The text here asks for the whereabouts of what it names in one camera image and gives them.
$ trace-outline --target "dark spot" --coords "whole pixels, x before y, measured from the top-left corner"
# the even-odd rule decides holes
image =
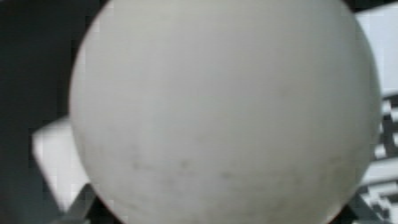
[[[188,166],[190,166],[190,162],[186,160],[183,160],[181,163],[179,163],[179,166],[181,166],[183,169],[186,169]]]
[[[220,174],[220,176],[222,176],[224,179],[231,179],[232,178],[232,174],[229,172],[224,172]]]

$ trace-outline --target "white egg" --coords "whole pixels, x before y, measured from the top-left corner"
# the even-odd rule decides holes
[[[74,68],[71,122],[126,224],[323,224],[380,121],[339,0],[113,0]]]

